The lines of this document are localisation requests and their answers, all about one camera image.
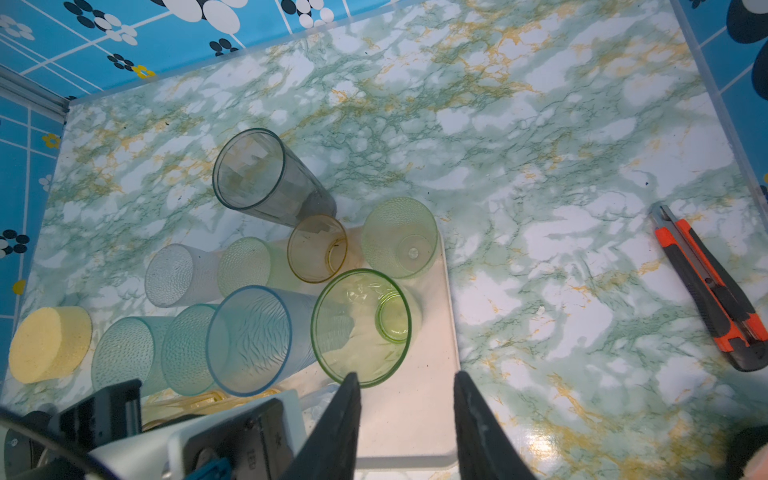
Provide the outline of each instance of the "clear plastic cup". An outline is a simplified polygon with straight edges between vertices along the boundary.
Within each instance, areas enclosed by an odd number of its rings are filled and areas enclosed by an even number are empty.
[[[297,290],[301,281],[290,267],[284,248],[256,237],[244,237],[224,251],[217,274],[219,292],[230,295],[248,285]]]
[[[198,304],[176,315],[165,334],[161,366],[176,393],[195,396],[214,387],[205,360],[208,326],[218,305]]]
[[[163,340],[172,316],[127,316],[99,339],[91,365],[94,391],[132,379],[141,381],[141,396],[168,388],[161,368]]]
[[[429,208],[413,198],[392,198],[366,218],[362,254],[374,270],[394,279],[413,278],[435,262],[439,237]]]
[[[227,208],[295,227],[317,214],[336,215],[336,202],[280,137],[264,128],[241,131],[214,165],[214,193]]]
[[[301,221],[288,239],[288,266],[301,280],[321,283],[341,270],[347,258],[346,230],[328,215]]]
[[[338,275],[312,314],[312,348],[320,366],[341,383],[356,372],[362,388],[387,380],[400,367],[421,329],[413,295],[381,272]]]
[[[253,396],[314,363],[310,318],[317,297],[245,286],[219,305],[206,357],[216,384]]]
[[[157,252],[144,276],[144,292],[155,306],[187,306],[221,298],[216,283],[219,256],[179,243]]]

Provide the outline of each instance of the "black cable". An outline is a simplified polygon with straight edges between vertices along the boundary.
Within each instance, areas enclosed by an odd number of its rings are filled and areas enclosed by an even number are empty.
[[[96,474],[103,480],[120,480],[109,468],[105,467],[96,458],[90,456],[79,445],[54,436],[50,432],[46,432],[44,429],[26,422],[22,417],[2,407],[0,407],[0,425],[26,435],[53,453],[60,455],[83,472]]]

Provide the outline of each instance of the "white tray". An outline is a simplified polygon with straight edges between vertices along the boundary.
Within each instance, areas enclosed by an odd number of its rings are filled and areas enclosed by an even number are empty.
[[[359,254],[361,230],[347,230],[350,248],[355,249],[352,254]],[[459,363],[442,238],[429,272],[398,284],[421,303],[422,329],[397,372],[384,383],[362,390],[356,467],[447,468],[457,460],[453,376]],[[302,290],[318,295],[324,286],[305,283]],[[296,389],[303,396],[331,382],[315,363],[276,387]]]

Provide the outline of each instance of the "green marble contact paper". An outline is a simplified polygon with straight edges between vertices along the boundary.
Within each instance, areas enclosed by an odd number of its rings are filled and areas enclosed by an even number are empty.
[[[211,188],[251,127],[347,226],[400,195],[437,216],[462,368],[537,476],[716,478],[768,422],[768,370],[720,356],[647,218],[658,200],[687,218],[768,318],[768,235],[666,1],[428,0],[77,105],[23,314],[83,306],[95,345],[174,313],[144,295],[161,247],[286,237]],[[66,406],[91,357],[2,401]]]

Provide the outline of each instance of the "blue wallpaper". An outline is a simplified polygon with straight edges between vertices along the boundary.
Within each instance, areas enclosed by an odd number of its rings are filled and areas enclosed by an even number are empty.
[[[63,125],[0,96],[0,372],[53,181]]]
[[[358,15],[386,0],[4,0],[0,64],[81,98]]]
[[[768,200],[768,2],[680,0]]]

